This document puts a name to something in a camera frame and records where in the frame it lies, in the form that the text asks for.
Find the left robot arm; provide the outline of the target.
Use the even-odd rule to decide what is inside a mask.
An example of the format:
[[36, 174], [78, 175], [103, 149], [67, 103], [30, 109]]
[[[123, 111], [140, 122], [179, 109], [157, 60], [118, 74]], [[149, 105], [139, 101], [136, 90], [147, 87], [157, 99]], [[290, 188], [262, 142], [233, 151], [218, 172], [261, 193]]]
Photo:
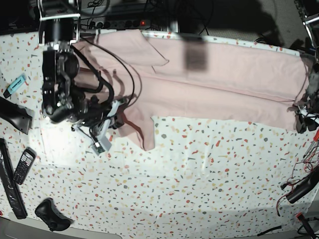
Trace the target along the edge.
[[319, 2], [317, 0], [294, 1], [310, 46], [304, 50], [312, 56], [313, 66], [308, 73], [308, 86], [302, 99], [295, 105], [296, 129], [298, 133], [314, 131], [319, 127]]

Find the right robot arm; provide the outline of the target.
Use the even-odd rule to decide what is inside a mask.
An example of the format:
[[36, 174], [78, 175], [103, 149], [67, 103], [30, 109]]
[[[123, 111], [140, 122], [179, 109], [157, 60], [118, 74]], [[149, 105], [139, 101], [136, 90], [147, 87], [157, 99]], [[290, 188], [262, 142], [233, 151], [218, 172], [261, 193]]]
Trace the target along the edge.
[[[115, 123], [121, 102], [114, 89], [89, 60], [74, 47], [80, 39], [81, 16], [94, 17], [81, 9], [79, 0], [39, 0], [39, 45], [43, 52], [42, 112], [52, 123], [73, 122], [72, 129], [88, 128], [93, 147], [106, 151], [110, 142], [106, 131]], [[94, 89], [79, 87], [75, 78], [83, 63], [98, 80]]]

